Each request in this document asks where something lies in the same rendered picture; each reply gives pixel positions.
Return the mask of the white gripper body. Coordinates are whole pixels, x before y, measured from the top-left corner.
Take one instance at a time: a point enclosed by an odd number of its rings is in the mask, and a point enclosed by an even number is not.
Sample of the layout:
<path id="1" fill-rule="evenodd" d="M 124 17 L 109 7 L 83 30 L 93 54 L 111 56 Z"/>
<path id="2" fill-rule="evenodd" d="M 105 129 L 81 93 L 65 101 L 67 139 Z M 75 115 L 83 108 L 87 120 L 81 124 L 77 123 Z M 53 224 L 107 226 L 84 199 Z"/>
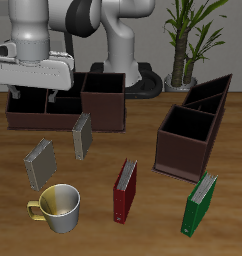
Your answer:
<path id="1" fill-rule="evenodd" d="M 69 90 L 73 86 L 74 59 L 51 51 L 36 66 L 20 65 L 15 58 L 0 57 L 0 84 Z"/>

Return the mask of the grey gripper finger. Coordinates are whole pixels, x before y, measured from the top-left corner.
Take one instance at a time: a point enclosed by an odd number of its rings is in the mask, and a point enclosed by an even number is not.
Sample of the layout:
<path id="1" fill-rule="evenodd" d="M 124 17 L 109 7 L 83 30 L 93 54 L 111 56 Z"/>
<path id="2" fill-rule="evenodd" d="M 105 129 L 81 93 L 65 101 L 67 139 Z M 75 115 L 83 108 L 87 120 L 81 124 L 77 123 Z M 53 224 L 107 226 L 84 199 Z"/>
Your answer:
<path id="1" fill-rule="evenodd" d="M 13 99 L 19 99 L 20 98 L 20 92 L 16 89 L 14 85 L 9 85 L 8 86 Z"/>
<path id="2" fill-rule="evenodd" d="M 56 95 L 58 93 L 58 90 L 53 90 L 54 92 L 48 96 L 48 102 L 55 103 L 56 101 Z"/>

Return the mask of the olive yellow book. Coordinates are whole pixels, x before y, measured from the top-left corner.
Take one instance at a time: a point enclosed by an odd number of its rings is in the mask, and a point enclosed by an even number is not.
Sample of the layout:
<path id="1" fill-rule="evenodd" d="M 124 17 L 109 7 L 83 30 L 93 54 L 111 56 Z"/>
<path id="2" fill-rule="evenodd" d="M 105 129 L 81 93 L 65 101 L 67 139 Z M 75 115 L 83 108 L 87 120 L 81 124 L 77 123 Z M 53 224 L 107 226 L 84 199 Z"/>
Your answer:
<path id="1" fill-rule="evenodd" d="M 31 188 L 39 191 L 57 170 L 52 142 L 43 138 L 24 158 L 24 164 Z"/>
<path id="2" fill-rule="evenodd" d="M 91 116 L 82 113 L 72 129 L 75 158 L 83 160 L 92 143 Z"/>

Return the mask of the dark brown desk caddy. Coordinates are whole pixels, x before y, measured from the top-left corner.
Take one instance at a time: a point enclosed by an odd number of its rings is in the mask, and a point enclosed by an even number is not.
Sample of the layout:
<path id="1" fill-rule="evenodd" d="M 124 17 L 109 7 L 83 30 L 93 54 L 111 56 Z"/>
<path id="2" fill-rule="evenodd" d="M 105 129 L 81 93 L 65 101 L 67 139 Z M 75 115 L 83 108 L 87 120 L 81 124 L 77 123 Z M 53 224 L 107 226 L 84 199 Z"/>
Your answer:
<path id="1" fill-rule="evenodd" d="M 157 132 L 154 172 L 197 184 L 205 172 L 232 75 L 193 86 L 173 105 Z"/>
<path id="2" fill-rule="evenodd" d="M 17 86 L 19 99 L 8 93 L 8 128 L 71 131 L 82 113 L 90 113 L 93 132 L 124 132 L 124 80 L 124 74 L 76 72 L 73 87 L 59 91 L 54 103 L 50 89 Z"/>

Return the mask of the red book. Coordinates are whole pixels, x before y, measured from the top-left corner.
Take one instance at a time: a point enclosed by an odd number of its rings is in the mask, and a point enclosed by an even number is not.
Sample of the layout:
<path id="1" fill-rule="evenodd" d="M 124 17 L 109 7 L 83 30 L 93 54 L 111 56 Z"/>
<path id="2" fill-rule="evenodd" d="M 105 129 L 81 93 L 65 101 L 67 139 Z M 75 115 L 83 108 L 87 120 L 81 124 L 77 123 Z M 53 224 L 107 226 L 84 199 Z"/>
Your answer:
<path id="1" fill-rule="evenodd" d="M 136 193 L 137 162 L 125 159 L 113 187 L 114 221 L 124 224 Z"/>

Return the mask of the green book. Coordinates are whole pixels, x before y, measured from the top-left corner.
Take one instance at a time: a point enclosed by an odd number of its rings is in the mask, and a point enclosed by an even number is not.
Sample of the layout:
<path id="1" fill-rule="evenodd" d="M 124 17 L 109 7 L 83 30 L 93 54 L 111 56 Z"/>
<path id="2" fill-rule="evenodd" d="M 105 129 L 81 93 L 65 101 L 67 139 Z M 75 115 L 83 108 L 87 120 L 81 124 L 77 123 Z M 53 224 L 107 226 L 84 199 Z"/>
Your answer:
<path id="1" fill-rule="evenodd" d="M 207 212 L 211 203 L 216 181 L 217 176 L 205 172 L 188 196 L 181 226 L 181 232 L 188 237 L 193 235 Z"/>

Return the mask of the white and yellow mug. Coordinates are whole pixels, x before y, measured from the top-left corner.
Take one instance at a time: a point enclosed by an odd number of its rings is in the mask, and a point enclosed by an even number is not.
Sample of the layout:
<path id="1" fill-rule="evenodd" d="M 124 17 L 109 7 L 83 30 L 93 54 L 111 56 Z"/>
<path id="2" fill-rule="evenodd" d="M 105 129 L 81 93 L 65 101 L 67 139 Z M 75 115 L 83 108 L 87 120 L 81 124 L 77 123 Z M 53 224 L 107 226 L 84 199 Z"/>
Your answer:
<path id="1" fill-rule="evenodd" d="M 79 218 L 80 194 L 68 184 L 56 184 L 47 188 L 38 201 L 27 203 L 32 220 L 46 221 L 56 233 L 66 233 L 75 228 Z"/>

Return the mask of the green pot plant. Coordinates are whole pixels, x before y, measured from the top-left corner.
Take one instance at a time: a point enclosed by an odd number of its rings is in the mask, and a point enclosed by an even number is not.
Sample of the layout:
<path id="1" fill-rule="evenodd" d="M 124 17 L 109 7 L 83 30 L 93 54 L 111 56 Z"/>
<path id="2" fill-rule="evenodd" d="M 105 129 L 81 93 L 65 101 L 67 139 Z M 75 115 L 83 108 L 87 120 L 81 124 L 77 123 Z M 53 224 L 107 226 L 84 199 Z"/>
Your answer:
<path id="1" fill-rule="evenodd" d="M 213 3 L 206 0 L 198 10 L 194 8 L 194 2 L 195 0 L 174 0 L 175 11 L 167 9 L 171 18 L 164 23 L 164 30 L 170 35 L 170 44 L 175 49 L 172 73 L 165 80 L 167 90 L 181 92 L 194 86 L 192 73 L 195 63 L 207 60 L 205 53 L 208 50 L 224 44 L 224 41 L 218 41 L 222 28 L 207 38 L 212 21 L 201 27 L 198 24 L 228 0 L 216 0 Z"/>

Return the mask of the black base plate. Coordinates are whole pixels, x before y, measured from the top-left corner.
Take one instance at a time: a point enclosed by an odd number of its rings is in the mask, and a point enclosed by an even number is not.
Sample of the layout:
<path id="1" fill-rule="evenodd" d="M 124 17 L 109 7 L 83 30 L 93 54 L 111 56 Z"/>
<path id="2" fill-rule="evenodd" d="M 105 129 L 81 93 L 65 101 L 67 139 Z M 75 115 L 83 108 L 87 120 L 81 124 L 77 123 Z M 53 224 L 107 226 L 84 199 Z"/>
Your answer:
<path id="1" fill-rule="evenodd" d="M 150 99 L 158 96 L 163 88 L 162 79 L 152 71 L 147 62 L 133 63 L 130 68 L 112 69 L 105 62 L 91 66 L 84 84 L 84 92 L 120 93 L 126 99 Z"/>

